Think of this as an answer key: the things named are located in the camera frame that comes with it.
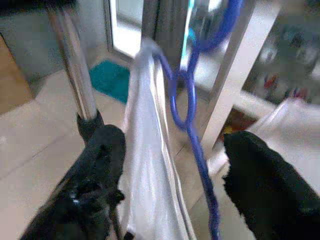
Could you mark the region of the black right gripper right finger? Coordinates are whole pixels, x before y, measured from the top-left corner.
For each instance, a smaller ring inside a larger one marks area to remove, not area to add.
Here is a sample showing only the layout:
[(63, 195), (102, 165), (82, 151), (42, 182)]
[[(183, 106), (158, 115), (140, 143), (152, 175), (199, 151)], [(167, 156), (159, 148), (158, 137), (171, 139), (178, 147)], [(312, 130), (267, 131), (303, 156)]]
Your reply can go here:
[(224, 189), (257, 240), (318, 240), (320, 197), (255, 134), (224, 135)]

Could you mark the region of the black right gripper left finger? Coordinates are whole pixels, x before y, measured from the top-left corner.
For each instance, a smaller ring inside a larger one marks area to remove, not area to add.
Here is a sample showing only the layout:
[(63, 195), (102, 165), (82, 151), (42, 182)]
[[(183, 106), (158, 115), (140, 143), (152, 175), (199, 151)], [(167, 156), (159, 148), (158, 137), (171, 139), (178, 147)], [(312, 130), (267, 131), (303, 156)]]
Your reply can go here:
[(111, 212), (124, 200), (118, 184), (126, 139), (108, 124), (98, 128), (25, 228), (23, 240), (105, 240)]

